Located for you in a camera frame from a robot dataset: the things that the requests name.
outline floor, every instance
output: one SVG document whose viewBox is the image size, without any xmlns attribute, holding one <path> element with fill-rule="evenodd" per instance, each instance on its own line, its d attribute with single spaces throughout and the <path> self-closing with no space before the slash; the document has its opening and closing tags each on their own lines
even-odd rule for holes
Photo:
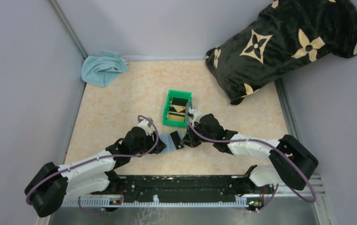
<svg viewBox="0 0 357 225">
<path fill-rule="evenodd" d="M 162 125 L 169 89 L 192 92 L 195 108 L 213 113 L 230 130 L 258 138 L 279 139 L 287 133 L 273 83 L 248 96 L 240 105 L 229 99 L 203 61 L 134 61 L 129 70 L 106 88 L 88 84 L 66 162 L 72 163 L 105 149 L 137 125 L 137 115 L 152 117 L 160 134 L 184 128 Z M 218 152 L 210 143 L 174 152 L 132 158 L 116 169 L 119 175 L 243 174 L 249 166 L 268 162 Z"/>
</svg>

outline blue cloth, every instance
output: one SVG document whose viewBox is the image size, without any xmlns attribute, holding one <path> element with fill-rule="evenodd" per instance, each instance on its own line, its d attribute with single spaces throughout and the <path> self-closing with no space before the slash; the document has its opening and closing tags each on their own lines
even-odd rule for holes
<svg viewBox="0 0 357 225">
<path fill-rule="evenodd" d="M 99 57 L 89 56 L 82 66 L 82 80 L 100 87 L 108 86 L 127 71 L 126 61 L 114 52 L 102 51 Z"/>
</svg>

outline gray wall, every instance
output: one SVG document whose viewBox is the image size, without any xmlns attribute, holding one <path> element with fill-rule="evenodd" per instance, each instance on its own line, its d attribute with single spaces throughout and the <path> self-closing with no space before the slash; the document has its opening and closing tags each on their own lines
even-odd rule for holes
<svg viewBox="0 0 357 225">
<path fill-rule="evenodd" d="M 357 224 L 357 56 L 328 55 L 284 83 L 338 224 Z"/>
<path fill-rule="evenodd" d="M 89 55 L 202 59 L 246 28 L 271 0 L 58 0 Z"/>
<path fill-rule="evenodd" d="M 33 224 L 23 190 L 63 159 L 82 62 L 46 0 L 0 0 L 0 225 Z"/>
</svg>

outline black and gold pillow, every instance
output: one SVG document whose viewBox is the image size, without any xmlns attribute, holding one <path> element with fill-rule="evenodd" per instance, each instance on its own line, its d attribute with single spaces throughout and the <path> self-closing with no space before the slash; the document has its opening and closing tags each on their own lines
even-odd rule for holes
<svg viewBox="0 0 357 225">
<path fill-rule="evenodd" d="M 357 55 L 357 10 L 349 0 L 275 0 L 258 19 L 206 53 L 231 104 L 323 56 Z"/>
</svg>

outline purple cable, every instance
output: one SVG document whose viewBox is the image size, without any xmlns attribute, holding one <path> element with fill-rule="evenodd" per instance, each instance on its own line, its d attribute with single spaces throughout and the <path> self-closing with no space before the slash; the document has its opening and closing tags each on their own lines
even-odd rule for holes
<svg viewBox="0 0 357 225">
<path fill-rule="evenodd" d="M 142 116 L 142 115 L 139 115 L 137 117 L 138 119 L 138 122 L 141 121 L 141 120 L 147 120 L 150 122 L 150 124 L 152 125 L 152 127 L 155 129 L 155 133 L 156 133 L 156 140 L 155 140 L 155 143 L 153 144 L 153 146 L 146 152 L 142 153 L 142 154 L 138 154 L 138 155 L 125 155 L 125 154 L 117 154 L 117 155 L 110 155 L 110 156 L 101 156 L 99 157 L 99 159 L 103 159 L 103 158 L 113 158 L 113 157 L 142 157 L 148 153 L 150 153 L 154 148 L 156 148 L 156 145 L 158 144 L 158 141 L 159 141 L 159 132 L 158 132 L 158 129 L 156 128 L 155 124 L 153 123 L 153 120 L 151 118 L 147 118 L 145 116 Z M 49 179 L 61 174 L 61 173 L 65 173 L 65 172 L 68 172 L 69 170 L 73 170 L 73 169 L 76 169 L 80 166 L 83 166 L 85 164 L 88 164 L 88 163 L 91 163 L 91 162 L 94 162 L 94 161 L 97 161 L 97 158 L 92 158 L 92 159 L 89 159 L 87 161 L 84 161 L 82 163 L 79 163 L 77 165 L 74 165 L 70 168 L 67 168 L 67 169 L 63 169 L 61 171 L 57 171 L 51 175 L 49 175 L 48 177 L 44 178 L 43 180 L 41 180 L 38 184 L 36 184 L 34 187 L 32 187 L 32 189 L 28 192 L 28 194 L 26 195 L 26 198 L 25 198 L 25 201 L 28 205 L 32 205 L 32 203 L 30 202 L 30 196 L 33 194 L 33 192 L 38 188 L 40 187 L 42 184 L 44 184 L 45 182 L 47 182 Z"/>
<path fill-rule="evenodd" d="M 234 143 L 234 142 L 258 142 L 261 143 L 263 145 L 266 145 L 268 147 L 270 147 L 272 150 L 276 151 L 280 156 L 282 156 L 294 169 L 295 171 L 298 173 L 298 175 L 300 175 L 300 177 L 304 180 L 304 182 L 307 184 L 308 188 L 311 190 L 312 193 L 312 199 L 306 199 L 303 196 L 301 196 L 297 191 L 295 191 L 294 189 L 292 189 L 290 187 L 290 189 L 294 192 L 294 194 L 296 194 L 298 197 L 300 197 L 302 200 L 308 202 L 308 203 L 314 203 L 316 202 L 316 193 L 314 188 L 312 187 L 311 183 L 308 181 L 308 179 L 306 178 L 306 176 L 304 175 L 304 173 L 296 166 L 296 164 L 294 164 L 286 155 L 285 153 L 281 152 L 279 149 L 277 149 L 275 146 L 271 145 L 270 143 L 264 142 L 262 140 L 259 139 L 253 139 L 253 138 L 249 138 L 249 139 L 239 139 L 239 140 L 214 140 L 211 138 L 207 138 L 203 135 L 201 135 L 198 131 L 195 130 L 195 128 L 192 126 L 192 124 L 190 123 L 190 118 L 188 115 L 188 106 L 190 105 L 190 108 L 192 109 L 192 103 L 191 102 L 187 102 L 186 104 L 186 110 L 185 110 L 185 117 L 187 119 L 187 123 L 189 125 L 189 127 L 193 130 L 193 132 L 198 135 L 199 137 L 201 137 L 202 139 L 209 141 L 209 142 L 215 142 L 215 143 Z M 268 200 L 267 203 L 269 203 L 269 201 L 272 199 L 272 197 L 275 195 L 275 192 L 277 191 L 278 188 L 275 189 L 273 195 L 271 196 L 271 198 Z"/>
</svg>

